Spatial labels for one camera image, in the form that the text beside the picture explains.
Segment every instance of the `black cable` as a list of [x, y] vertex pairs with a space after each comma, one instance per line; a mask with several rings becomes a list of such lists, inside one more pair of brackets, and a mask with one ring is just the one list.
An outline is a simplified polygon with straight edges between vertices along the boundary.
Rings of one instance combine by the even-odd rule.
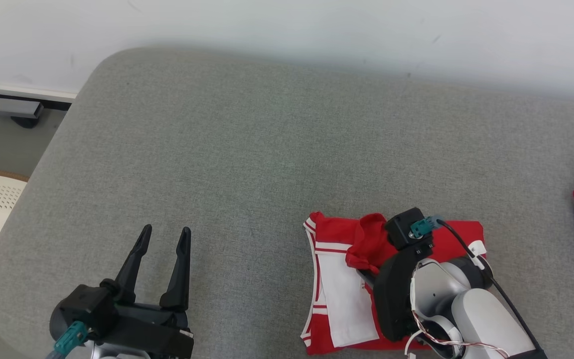
[[[437, 220], [437, 223], [439, 225], [442, 225], [442, 227], [448, 229], [449, 232], [451, 232], [455, 236], [457, 241], [460, 242], [462, 247], [464, 247], [464, 250], [466, 250], [466, 253], [469, 255], [469, 259], [472, 261], [472, 259], [475, 257], [475, 255], [473, 254], [473, 252], [471, 252], [471, 250], [466, 245], [466, 243], [464, 243], [464, 239], [462, 239], [462, 237], [460, 237], [460, 234], [458, 234], [456, 232], [456, 230], [453, 229], [453, 227], [451, 227], [448, 223], [446, 223], [445, 221], [443, 221], [441, 219]], [[540, 343], [538, 343], [537, 339], [535, 339], [533, 332], [531, 332], [528, 325], [526, 325], [526, 322], [524, 321], [522, 316], [520, 316], [520, 313], [517, 311], [517, 308], [515, 308], [515, 305], [513, 305], [513, 302], [511, 302], [511, 300], [508, 298], [508, 296], [506, 295], [506, 292], [504, 292], [504, 289], [502, 289], [502, 287], [499, 286], [499, 283], [497, 283], [497, 280], [495, 280], [495, 278], [493, 278], [493, 275], [490, 274], [490, 271], [488, 271], [488, 265], [486, 266], [486, 270], [483, 270], [481, 272], [485, 275], [485, 277], [487, 277], [492, 282], [492, 284], [495, 286], [495, 288], [497, 288], [497, 291], [499, 291], [499, 294], [502, 296], [502, 298], [504, 298], [504, 301], [506, 301], [508, 306], [511, 308], [511, 311], [513, 311], [513, 313], [515, 313], [517, 320], [520, 322], [520, 325], [522, 326], [522, 328], [526, 332], [526, 335], [533, 342], [533, 346], [535, 346], [535, 349], [538, 351], [542, 350]]]

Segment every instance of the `gray fabric tabletop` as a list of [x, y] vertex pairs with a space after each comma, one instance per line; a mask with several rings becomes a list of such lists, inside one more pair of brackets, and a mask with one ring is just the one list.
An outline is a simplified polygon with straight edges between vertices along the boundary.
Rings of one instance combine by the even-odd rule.
[[1, 232], [0, 335], [45, 357], [55, 305], [116, 276], [146, 223], [137, 302], [157, 303], [187, 225], [193, 357], [304, 358], [308, 214], [417, 206], [480, 221], [549, 357], [574, 358], [573, 189], [572, 102], [128, 50], [94, 71]]

